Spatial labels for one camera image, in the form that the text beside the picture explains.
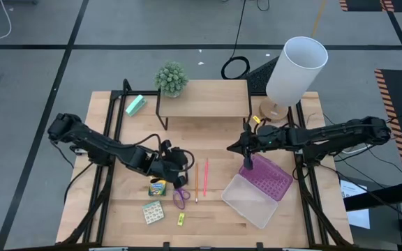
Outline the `small green potted plant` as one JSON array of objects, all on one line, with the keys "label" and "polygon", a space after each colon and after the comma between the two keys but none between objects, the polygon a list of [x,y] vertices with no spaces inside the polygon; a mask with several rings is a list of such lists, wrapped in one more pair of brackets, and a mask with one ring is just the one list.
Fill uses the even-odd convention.
[{"label": "small green potted plant", "polygon": [[188,84],[188,76],[181,64],[167,62],[155,74],[154,85],[164,96],[176,98],[180,96]]}]

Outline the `clear pencil case purple lid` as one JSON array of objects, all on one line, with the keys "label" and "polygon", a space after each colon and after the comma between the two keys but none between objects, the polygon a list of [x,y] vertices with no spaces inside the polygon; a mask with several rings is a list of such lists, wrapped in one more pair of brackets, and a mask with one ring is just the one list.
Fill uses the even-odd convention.
[{"label": "clear pencil case purple lid", "polygon": [[252,170],[239,169],[221,194],[221,199],[259,229],[266,227],[293,178],[275,162],[258,154],[251,156]]}]

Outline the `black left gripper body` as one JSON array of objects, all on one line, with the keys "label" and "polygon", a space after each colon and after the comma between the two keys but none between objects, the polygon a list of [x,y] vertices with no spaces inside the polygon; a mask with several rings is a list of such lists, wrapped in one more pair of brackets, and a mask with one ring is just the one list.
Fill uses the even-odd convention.
[{"label": "black left gripper body", "polygon": [[152,176],[150,183],[166,181],[173,184],[174,189],[179,189],[188,183],[188,158],[184,150],[173,147],[169,140],[161,144],[164,155],[151,163],[149,174]]}]

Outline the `green yellow crayon box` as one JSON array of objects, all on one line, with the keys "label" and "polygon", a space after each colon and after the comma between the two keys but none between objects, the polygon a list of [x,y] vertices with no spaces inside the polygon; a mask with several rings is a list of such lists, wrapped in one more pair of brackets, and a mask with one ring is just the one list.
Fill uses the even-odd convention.
[{"label": "green yellow crayon box", "polygon": [[150,197],[166,196],[167,182],[163,179],[152,178],[149,183],[148,195]]}]

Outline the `purple scissors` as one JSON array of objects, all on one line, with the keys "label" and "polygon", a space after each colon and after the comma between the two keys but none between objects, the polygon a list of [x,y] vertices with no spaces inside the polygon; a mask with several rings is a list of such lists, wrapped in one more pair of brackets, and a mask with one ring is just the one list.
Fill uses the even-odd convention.
[{"label": "purple scissors", "polygon": [[185,189],[178,188],[174,190],[173,202],[177,208],[184,210],[186,207],[186,201],[189,200],[190,198],[191,198],[190,192],[186,191]]}]

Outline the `white shade table lamp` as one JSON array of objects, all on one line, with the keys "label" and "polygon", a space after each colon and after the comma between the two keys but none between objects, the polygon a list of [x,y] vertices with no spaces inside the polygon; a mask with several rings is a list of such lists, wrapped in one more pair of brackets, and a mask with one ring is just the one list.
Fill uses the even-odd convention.
[{"label": "white shade table lamp", "polygon": [[260,116],[280,121],[288,115],[328,62],[328,52],[317,40],[297,36],[289,39],[267,82],[267,97],[260,103]]}]

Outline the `white paper sheet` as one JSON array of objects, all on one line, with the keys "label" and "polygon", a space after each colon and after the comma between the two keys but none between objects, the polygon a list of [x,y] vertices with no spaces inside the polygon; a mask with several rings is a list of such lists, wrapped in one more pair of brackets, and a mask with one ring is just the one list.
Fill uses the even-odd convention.
[{"label": "white paper sheet", "polygon": [[[355,185],[354,183],[341,180],[340,182],[341,187],[341,195],[345,199],[347,197],[360,195],[365,193],[366,186],[360,188],[359,186]],[[350,211],[347,212],[349,224],[355,227],[361,227],[364,229],[370,229],[370,216],[368,209],[362,209],[358,211]]]}]

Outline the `printed sticky notes pad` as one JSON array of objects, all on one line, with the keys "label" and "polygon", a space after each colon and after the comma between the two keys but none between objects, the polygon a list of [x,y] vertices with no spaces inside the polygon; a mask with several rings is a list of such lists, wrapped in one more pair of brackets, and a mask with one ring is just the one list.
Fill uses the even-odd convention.
[{"label": "printed sticky notes pad", "polygon": [[162,220],[165,217],[160,201],[153,201],[144,205],[142,207],[142,212],[144,213],[144,218],[147,225]]}]

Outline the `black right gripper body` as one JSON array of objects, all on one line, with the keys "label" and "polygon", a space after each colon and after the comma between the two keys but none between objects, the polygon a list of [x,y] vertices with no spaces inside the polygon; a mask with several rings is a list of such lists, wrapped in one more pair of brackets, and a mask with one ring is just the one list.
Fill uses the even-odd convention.
[{"label": "black right gripper body", "polygon": [[249,123],[244,123],[243,129],[244,167],[247,170],[253,169],[252,154],[279,149],[286,143],[286,128],[264,125],[257,132],[252,132]]}]

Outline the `green eraser block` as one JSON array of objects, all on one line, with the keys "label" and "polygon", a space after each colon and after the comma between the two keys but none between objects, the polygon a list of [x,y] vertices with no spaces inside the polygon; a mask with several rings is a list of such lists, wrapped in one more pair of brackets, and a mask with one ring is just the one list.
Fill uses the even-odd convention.
[{"label": "green eraser block", "polygon": [[127,115],[129,116],[134,116],[136,115],[141,109],[142,107],[147,103],[147,100],[145,99],[145,97],[143,95],[138,95],[133,101],[132,103],[127,106],[125,112],[127,113]]}]

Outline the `pink pencil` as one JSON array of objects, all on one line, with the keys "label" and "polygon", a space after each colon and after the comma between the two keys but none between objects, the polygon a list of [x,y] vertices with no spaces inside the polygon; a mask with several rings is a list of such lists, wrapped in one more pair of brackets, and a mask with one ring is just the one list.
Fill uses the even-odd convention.
[{"label": "pink pencil", "polygon": [[203,197],[207,196],[208,173],[209,173],[209,159],[207,158],[204,164]]}]

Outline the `wooden shelf riser black legs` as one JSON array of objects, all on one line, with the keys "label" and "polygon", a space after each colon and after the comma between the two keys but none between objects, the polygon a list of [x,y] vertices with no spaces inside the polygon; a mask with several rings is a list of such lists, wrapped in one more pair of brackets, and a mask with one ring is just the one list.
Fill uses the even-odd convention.
[{"label": "wooden shelf riser black legs", "polygon": [[156,116],[164,129],[173,117],[238,117],[249,121],[251,115],[251,91],[245,79],[194,79],[178,97],[169,98],[159,91],[156,99]]}]

